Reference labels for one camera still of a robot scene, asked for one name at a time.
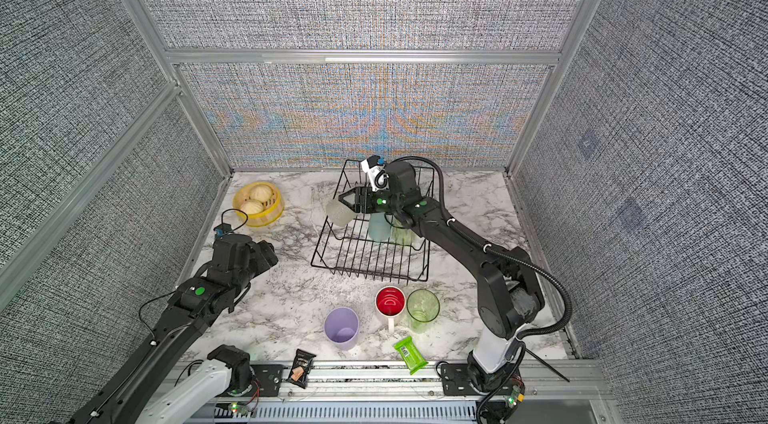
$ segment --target purple cup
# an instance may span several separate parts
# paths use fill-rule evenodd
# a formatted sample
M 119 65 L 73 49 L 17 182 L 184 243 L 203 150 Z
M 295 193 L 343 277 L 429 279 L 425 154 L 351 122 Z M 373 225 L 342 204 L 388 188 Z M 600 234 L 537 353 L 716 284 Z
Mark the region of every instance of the purple cup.
M 349 307 L 337 307 L 328 313 L 326 323 L 322 327 L 331 342 L 340 349 L 350 350 L 357 342 L 360 319 Z

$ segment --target green glass cup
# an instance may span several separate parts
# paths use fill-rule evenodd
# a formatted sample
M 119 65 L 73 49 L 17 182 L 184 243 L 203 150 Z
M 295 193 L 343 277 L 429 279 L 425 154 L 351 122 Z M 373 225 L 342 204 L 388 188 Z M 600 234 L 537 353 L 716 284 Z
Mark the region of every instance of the green glass cup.
M 423 333 L 440 314 L 440 301 L 431 291 L 417 289 L 408 296 L 406 309 L 411 330 L 415 333 Z

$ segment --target black snack packet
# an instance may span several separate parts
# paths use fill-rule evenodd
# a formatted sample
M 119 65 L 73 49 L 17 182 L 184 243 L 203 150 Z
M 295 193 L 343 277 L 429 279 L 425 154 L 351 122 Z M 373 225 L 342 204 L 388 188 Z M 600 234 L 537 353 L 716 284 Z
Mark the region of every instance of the black snack packet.
M 288 382 L 296 384 L 302 389 L 306 389 L 306 378 L 312 367 L 312 360 L 317 356 L 312 352 L 306 352 L 301 349 L 296 350 L 296 357 L 293 358 L 293 366 L 288 372 Z

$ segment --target marble tabletop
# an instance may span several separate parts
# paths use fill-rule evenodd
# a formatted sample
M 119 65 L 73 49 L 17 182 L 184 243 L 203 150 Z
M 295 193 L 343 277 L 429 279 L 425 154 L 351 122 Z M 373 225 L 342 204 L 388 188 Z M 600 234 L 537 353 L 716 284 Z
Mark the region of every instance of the marble tabletop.
M 440 314 L 425 333 L 413 334 L 406 322 L 390 334 L 376 319 L 374 297 L 389 284 L 380 278 L 349 276 L 310 266 L 312 252 L 326 218 L 324 203 L 333 197 L 340 171 L 239 172 L 230 182 L 221 210 L 230 208 L 235 192 L 254 181 L 273 182 L 283 194 L 283 215 L 267 227 L 242 227 L 254 238 L 271 242 L 277 266 L 252 281 L 252 288 L 232 314 L 216 323 L 184 354 L 184 360 L 205 358 L 220 344 L 250 353 L 252 360 L 293 360 L 297 348 L 319 360 L 398 360 L 392 345 L 413 335 L 427 360 L 464 360 L 477 342 L 482 321 L 477 311 L 474 278 L 456 259 L 433 245 L 427 282 L 398 284 L 408 295 L 426 288 L 440 300 Z M 523 231 L 499 171 L 448 171 L 446 204 L 451 213 L 481 236 L 512 248 L 527 249 Z M 240 222 L 234 213 L 225 221 Z M 213 254 L 213 232 L 195 261 L 195 269 Z M 358 343 L 343 351 L 327 340 L 322 323 L 335 307 L 351 307 L 360 317 Z M 553 322 L 545 307 L 534 325 Z M 545 359 L 568 356 L 558 333 L 526 338 L 528 348 Z

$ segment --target dish rack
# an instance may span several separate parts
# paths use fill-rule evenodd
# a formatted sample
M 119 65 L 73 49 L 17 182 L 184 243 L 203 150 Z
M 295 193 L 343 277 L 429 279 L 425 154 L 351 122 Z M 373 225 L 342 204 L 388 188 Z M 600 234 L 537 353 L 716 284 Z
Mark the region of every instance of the dish rack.
M 413 166 L 416 181 L 424 195 L 434 197 L 435 170 L 431 167 Z M 366 174 L 360 169 L 360 161 L 348 159 L 344 162 L 333 199 L 357 186 L 368 185 Z M 369 238 L 370 215 L 358 214 L 345 227 L 335 226 L 326 216 L 320 237 L 312 253 L 312 267 L 327 269 L 341 276 L 360 276 L 382 281 L 421 281 L 429 278 L 430 242 L 413 237 L 410 245 L 394 242 L 390 236 L 387 242 Z

